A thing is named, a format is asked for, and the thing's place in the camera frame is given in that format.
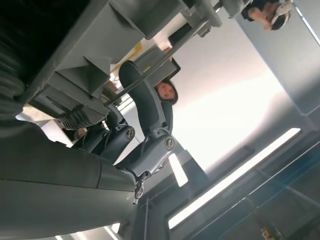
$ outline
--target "dark hair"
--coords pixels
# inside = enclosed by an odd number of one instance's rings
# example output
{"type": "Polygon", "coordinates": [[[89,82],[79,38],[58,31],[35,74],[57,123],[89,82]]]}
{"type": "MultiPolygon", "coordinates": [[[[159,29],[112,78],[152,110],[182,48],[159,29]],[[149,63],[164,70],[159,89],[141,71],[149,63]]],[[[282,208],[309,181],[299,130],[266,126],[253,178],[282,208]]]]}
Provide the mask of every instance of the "dark hair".
{"type": "Polygon", "coordinates": [[[285,15],[278,16],[278,19],[275,23],[273,23],[273,25],[272,26],[272,30],[281,29],[285,24],[285,20],[286,20],[285,15]]]}
{"type": "Polygon", "coordinates": [[[161,82],[162,83],[164,83],[164,84],[170,85],[174,91],[174,98],[174,99],[163,99],[162,97],[158,96],[162,102],[169,102],[169,103],[171,103],[172,105],[174,105],[174,104],[176,104],[178,101],[178,92],[174,87],[174,85],[170,80],[170,78],[166,77],[166,78],[163,79],[161,82]]]}

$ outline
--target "light strip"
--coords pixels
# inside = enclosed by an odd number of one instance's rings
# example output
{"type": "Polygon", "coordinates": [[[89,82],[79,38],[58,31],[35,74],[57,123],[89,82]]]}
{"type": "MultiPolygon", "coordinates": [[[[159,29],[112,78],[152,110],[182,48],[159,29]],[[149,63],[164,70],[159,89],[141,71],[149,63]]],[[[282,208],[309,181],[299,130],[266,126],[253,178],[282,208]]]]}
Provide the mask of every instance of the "light strip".
{"type": "Polygon", "coordinates": [[[119,231],[119,228],[120,228],[120,223],[115,223],[115,224],[112,224],[111,227],[111,229],[116,234],[119,231]]]}
{"type": "Polygon", "coordinates": [[[188,182],[187,176],[183,171],[183,167],[179,162],[176,154],[172,153],[171,155],[170,155],[169,162],[179,187],[182,187],[188,182]]]}
{"type": "Polygon", "coordinates": [[[111,231],[109,227],[107,226],[104,226],[103,227],[104,230],[106,230],[107,233],[109,233],[109,235],[110,235],[110,237],[112,237],[112,239],[113,240],[118,240],[112,231],[111,231]]]}
{"type": "Polygon", "coordinates": [[[262,160],[268,157],[271,153],[274,152],[275,150],[279,148],[280,146],[285,144],[288,140],[294,137],[294,135],[300,132],[300,128],[291,128],[286,133],[282,135],[281,137],[276,139],[275,141],[271,143],[270,145],[266,147],[265,149],[259,152],[258,154],[254,156],[253,158],[247,161],[246,163],[240,166],[239,168],[235,170],[234,172],[231,173],[230,175],[224,178],[223,180],[217,183],[217,185],[214,186],[213,188],[207,191],[206,193],[197,198],[196,200],[192,202],[191,204],[183,208],[183,210],[178,212],[177,214],[171,217],[168,221],[169,229],[174,228],[175,226],[178,225],[179,223],[183,221],[184,219],[186,219],[187,217],[190,216],[191,214],[195,212],[196,210],[202,207],[203,205],[208,203],[208,201],[214,198],[215,196],[218,195],[219,193],[222,192],[223,190],[227,188],[228,186],[235,182],[241,176],[247,173],[248,171],[252,169],[253,167],[257,165],[258,163],[261,162],[262,160]]]}
{"type": "Polygon", "coordinates": [[[295,2],[293,0],[291,1],[294,9],[299,14],[299,16],[303,21],[306,28],[312,35],[312,37],[315,40],[315,42],[320,46],[320,39],[318,35],[310,26],[310,24],[303,15],[303,13],[297,6],[295,2]]]}
{"type": "Polygon", "coordinates": [[[80,240],[87,240],[87,237],[83,232],[82,232],[82,231],[77,231],[76,232],[76,235],[78,235],[78,237],[80,240]]]}

